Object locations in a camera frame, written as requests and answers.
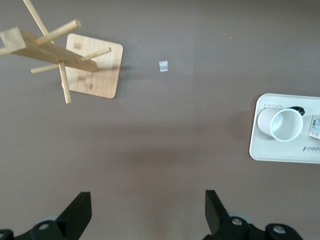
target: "white tray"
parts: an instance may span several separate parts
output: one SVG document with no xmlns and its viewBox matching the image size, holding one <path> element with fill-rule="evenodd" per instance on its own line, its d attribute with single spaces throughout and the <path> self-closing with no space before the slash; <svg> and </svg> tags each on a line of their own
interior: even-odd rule
<svg viewBox="0 0 320 240">
<path fill-rule="evenodd" d="M 300 135 L 280 142 L 261 132 L 257 126 L 259 113 L 268 107 L 303 107 L 305 114 Z M 320 140 L 309 136 L 312 115 L 320 114 L 320 97 L 266 93 L 256 102 L 249 153 L 254 160 L 320 164 Z"/>
</svg>

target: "black clamp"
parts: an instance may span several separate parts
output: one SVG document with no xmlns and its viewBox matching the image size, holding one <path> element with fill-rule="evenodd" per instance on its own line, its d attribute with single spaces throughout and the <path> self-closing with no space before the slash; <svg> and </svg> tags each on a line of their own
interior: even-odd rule
<svg viewBox="0 0 320 240">
<path fill-rule="evenodd" d="M 229 216 L 216 191 L 205 191 L 205 218 L 212 235 L 203 240 L 303 240 L 290 226 L 271 223 L 265 231 L 241 217 Z"/>
<path fill-rule="evenodd" d="M 81 192 L 56 220 L 42 221 L 19 236 L 0 230 L 0 240 L 79 240 L 91 216 L 90 192 Z"/>
</svg>

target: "wooden stand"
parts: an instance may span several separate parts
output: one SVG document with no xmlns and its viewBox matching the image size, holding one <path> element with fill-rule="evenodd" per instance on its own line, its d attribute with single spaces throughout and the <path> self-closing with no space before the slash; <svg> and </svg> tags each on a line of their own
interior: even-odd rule
<svg viewBox="0 0 320 240">
<path fill-rule="evenodd" d="M 66 48 L 53 40 L 81 27 L 75 19 L 48 32 L 31 0 L 23 0 L 42 37 L 16 28 L 0 32 L 4 43 L 0 56 L 17 54 L 52 63 L 31 69 L 33 74 L 59 68 L 65 103 L 71 103 L 70 91 L 112 99 L 116 96 L 123 47 L 91 37 L 69 34 Z"/>
<path fill-rule="evenodd" d="M 66 67 L 66 75 L 71 91 L 113 99 L 116 96 L 117 84 L 123 55 L 120 44 L 95 38 L 69 34 L 66 49 L 76 54 L 87 56 L 101 49 L 111 48 L 108 54 L 91 58 L 96 62 L 98 71 L 88 72 Z"/>
</svg>

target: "white cup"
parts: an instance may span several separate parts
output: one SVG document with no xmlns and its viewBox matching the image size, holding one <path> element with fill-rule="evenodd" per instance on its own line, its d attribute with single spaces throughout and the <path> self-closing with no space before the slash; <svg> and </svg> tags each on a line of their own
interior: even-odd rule
<svg viewBox="0 0 320 240">
<path fill-rule="evenodd" d="M 288 142 L 301 133 L 303 114 L 292 108 L 269 107 L 259 114 L 257 125 L 263 133 L 280 142 Z"/>
</svg>

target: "wooden peg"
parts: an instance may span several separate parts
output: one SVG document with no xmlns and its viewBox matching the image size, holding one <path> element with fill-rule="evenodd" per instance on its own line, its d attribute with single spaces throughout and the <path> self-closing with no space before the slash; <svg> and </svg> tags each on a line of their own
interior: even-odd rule
<svg viewBox="0 0 320 240">
<path fill-rule="evenodd" d="M 43 35 L 47 35 L 49 32 L 48 32 L 46 26 L 44 25 L 44 23 L 42 22 L 40 16 L 38 15 L 34 5 L 31 2 L 31 0 L 23 0 L 23 2 L 26 5 L 26 7 L 28 8 L 29 12 L 31 13 L 31 15 L 32 15 L 33 19 L 35 20 L 36 24 L 40 28 L 42 34 Z"/>
<path fill-rule="evenodd" d="M 93 59 L 93 58 L 95 58 L 95 57 L 101 56 L 101 55 L 103 55 L 103 54 L 110 53 L 111 51 L 112 51 L 111 48 L 110 48 L 110 47 L 107 47 L 107 48 L 104 48 L 104 49 L 102 49 L 102 50 L 100 50 L 100 51 L 96 51 L 96 52 L 94 52 L 94 53 L 92 53 L 92 54 L 89 54 L 89 55 L 87 55 L 87 56 L 84 56 L 84 57 L 80 58 L 80 60 L 81 60 L 82 62 L 88 61 L 88 60 L 90 60 L 90 59 Z"/>
<path fill-rule="evenodd" d="M 5 47 L 0 48 L 0 56 L 2 55 L 7 55 L 10 52 L 8 52 L 8 50 Z"/>
<path fill-rule="evenodd" d="M 67 79 L 67 73 L 66 73 L 66 65 L 65 63 L 59 62 L 58 63 L 60 75 L 61 75 L 61 81 L 62 81 L 62 87 L 63 87 L 63 93 L 64 93 L 64 99 L 66 104 L 71 103 L 71 97 L 70 97 L 70 90 L 69 90 L 69 83 Z"/>
<path fill-rule="evenodd" d="M 68 34 L 72 32 L 73 30 L 76 30 L 81 27 L 81 23 L 79 20 L 75 19 L 59 28 L 57 28 L 54 31 L 49 32 L 48 34 L 45 34 L 42 37 L 39 37 L 38 39 L 35 40 L 36 44 L 38 46 L 42 46 L 51 40 L 57 39 L 65 34 Z"/>
<path fill-rule="evenodd" d="M 45 71 L 58 69 L 58 68 L 59 68 L 58 64 L 51 64 L 51 65 L 47 65 L 47 66 L 40 66 L 40 67 L 32 68 L 30 70 L 31 70 L 31 73 L 38 74 L 38 73 L 42 73 Z"/>
</svg>

